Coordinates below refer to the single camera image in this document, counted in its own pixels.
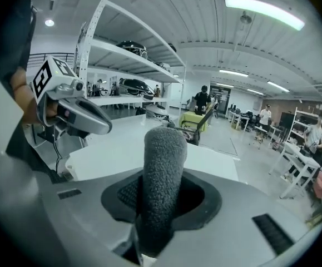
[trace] brown wall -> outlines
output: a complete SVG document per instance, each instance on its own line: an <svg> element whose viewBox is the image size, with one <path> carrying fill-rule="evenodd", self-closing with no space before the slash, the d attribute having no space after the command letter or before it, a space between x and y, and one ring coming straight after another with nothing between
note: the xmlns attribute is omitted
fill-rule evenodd
<svg viewBox="0 0 322 267"><path fill-rule="evenodd" d="M294 114L295 108L297 107L299 111L312 113L313 108L316 107L318 102L303 101L303 103L300 103L297 100L263 100L262 109L265 108L267 104L271 106L272 122L278 125L282 112L291 112Z"/></svg>

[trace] person in black shirt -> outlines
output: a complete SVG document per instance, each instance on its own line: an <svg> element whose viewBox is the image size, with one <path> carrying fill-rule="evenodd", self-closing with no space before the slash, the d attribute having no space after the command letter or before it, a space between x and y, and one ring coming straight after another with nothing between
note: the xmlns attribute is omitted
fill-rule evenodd
<svg viewBox="0 0 322 267"><path fill-rule="evenodd" d="M194 111L201 111L205 113L206 105L211 103L211 98L207 93L207 86L203 85L201 92L197 93L194 99L196 100Z"/></svg>
<svg viewBox="0 0 322 267"><path fill-rule="evenodd" d="M47 173L52 182L61 178L50 170L38 153L28 144L24 123L39 123L37 104L26 82L26 69L31 49L31 40L36 23L36 14L31 0L16 0L0 26L0 82L23 110L22 121L16 127L6 153L28 163L32 170ZM57 104L48 105L47 116L57 114Z"/></svg>

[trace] vent slot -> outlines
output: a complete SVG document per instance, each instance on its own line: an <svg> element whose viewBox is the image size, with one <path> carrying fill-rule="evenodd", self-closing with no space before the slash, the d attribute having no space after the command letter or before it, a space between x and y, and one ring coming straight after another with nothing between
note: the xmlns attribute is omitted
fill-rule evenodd
<svg viewBox="0 0 322 267"><path fill-rule="evenodd" d="M270 215L264 214L255 216L252 220L277 255L282 254L294 244L285 231L271 218Z"/></svg>
<svg viewBox="0 0 322 267"><path fill-rule="evenodd" d="M60 199L63 200L63 199L66 199L66 198L74 197L74 196L79 195L81 193L82 192L80 190L78 190L78 189L72 189L72 190L68 190L68 191L58 193L58 197L60 197Z"/></svg>

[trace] green cloth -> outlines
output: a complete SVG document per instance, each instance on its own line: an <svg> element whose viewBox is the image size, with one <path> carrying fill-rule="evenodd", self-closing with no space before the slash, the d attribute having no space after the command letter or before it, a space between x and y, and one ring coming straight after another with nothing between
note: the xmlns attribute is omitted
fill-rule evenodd
<svg viewBox="0 0 322 267"><path fill-rule="evenodd" d="M179 118L179 126L180 127L188 126L188 127L196 128L197 125L195 123L199 123L204 116L205 115L199 116L199 115L195 114L194 112L185 112ZM190 122L195 122L195 123L186 122L186 123L183 123L183 125L182 125L183 121L190 121ZM203 132L203 131L206 131L206 129L207 129L207 121L201 126L200 131Z"/></svg>

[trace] black railing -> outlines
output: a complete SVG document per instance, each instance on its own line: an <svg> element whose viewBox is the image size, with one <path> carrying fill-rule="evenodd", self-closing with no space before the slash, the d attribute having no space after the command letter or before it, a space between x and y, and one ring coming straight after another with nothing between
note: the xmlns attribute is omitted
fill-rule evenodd
<svg viewBox="0 0 322 267"><path fill-rule="evenodd" d="M74 53L67 52L47 52L47 53L34 53L29 56L27 67L38 67L41 66L47 56L53 56L59 60L67 62L70 67L73 67Z"/></svg>

